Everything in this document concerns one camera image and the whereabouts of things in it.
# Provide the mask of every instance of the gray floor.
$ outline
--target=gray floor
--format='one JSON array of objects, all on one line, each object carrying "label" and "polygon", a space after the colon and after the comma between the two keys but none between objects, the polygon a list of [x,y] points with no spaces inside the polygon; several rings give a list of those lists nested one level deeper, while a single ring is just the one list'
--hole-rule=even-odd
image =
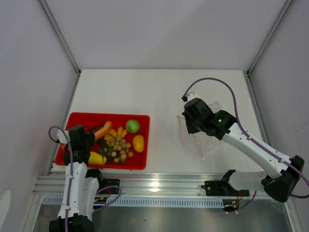
[{"label": "gray floor", "polygon": [[[59,205],[42,205],[35,232],[47,232]],[[221,209],[107,207],[93,214],[96,232],[291,232],[284,204],[255,200],[238,215]]]}]

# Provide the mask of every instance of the plastic bag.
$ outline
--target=plastic bag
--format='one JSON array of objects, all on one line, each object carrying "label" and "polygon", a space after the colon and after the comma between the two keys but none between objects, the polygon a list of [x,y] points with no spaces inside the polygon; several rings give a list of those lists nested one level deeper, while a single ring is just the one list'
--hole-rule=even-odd
[{"label": "plastic bag", "polygon": [[[214,112],[221,110],[221,105],[218,101],[209,105],[209,108]],[[220,140],[216,137],[210,137],[206,133],[198,132],[188,134],[184,116],[177,115],[179,122],[179,134],[182,144],[194,155],[206,160],[206,155],[220,144]]]}]

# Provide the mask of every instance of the white tabletop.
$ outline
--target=white tabletop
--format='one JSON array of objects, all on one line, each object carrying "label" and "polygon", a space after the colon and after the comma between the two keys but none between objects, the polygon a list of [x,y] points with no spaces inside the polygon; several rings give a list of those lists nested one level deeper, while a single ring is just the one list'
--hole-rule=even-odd
[{"label": "white tabletop", "polygon": [[[104,169],[106,173],[213,174],[229,169],[244,172],[261,168],[236,148],[220,142],[203,161],[190,153],[179,134],[177,115],[183,112],[182,95],[195,80],[215,77],[234,90],[239,117],[244,127],[261,138],[242,71],[218,70],[83,70],[70,108],[72,112],[140,114],[150,116],[146,168],[140,170]],[[192,91],[207,103],[218,101],[234,114],[229,90],[214,81],[196,84]],[[54,165],[53,172],[63,172]]]}]

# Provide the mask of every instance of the perforated metal strip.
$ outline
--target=perforated metal strip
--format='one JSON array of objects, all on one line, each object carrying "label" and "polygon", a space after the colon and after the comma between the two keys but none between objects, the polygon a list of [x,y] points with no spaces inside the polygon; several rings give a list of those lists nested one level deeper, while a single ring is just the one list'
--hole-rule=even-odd
[{"label": "perforated metal strip", "polygon": [[[61,204],[61,196],[46,196],[42,204]],[[224,208],[221,199],[185,199],[185,198],[136,198],[120,197],[110,206],[139,206],[139,207],[173,207],[173,208]]]}]

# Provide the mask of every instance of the gray wall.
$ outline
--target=gray wall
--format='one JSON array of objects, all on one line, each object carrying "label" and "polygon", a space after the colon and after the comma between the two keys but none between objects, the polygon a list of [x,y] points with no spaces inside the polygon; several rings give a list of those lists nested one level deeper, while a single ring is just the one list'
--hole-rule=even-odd
[{"label": "gray wall", "polygon": [[81,69],[246,70],[285,0],[47,0]]},{"label": "gray wall", "polygon": [[[290,156],[305,160],[309,177],[309,1],[297,0],[253,72],[253,87],[271,144]],[[300,181],[294,193],[307,195]],[[309,231],[309,200],[298,200],[297,208]]]},{"label": "gray wall", "polygon": [[20,231],[37,175],[51,155],[75,74],[35,0],[0,7],[0,195],[12,202],[2,231]]}]

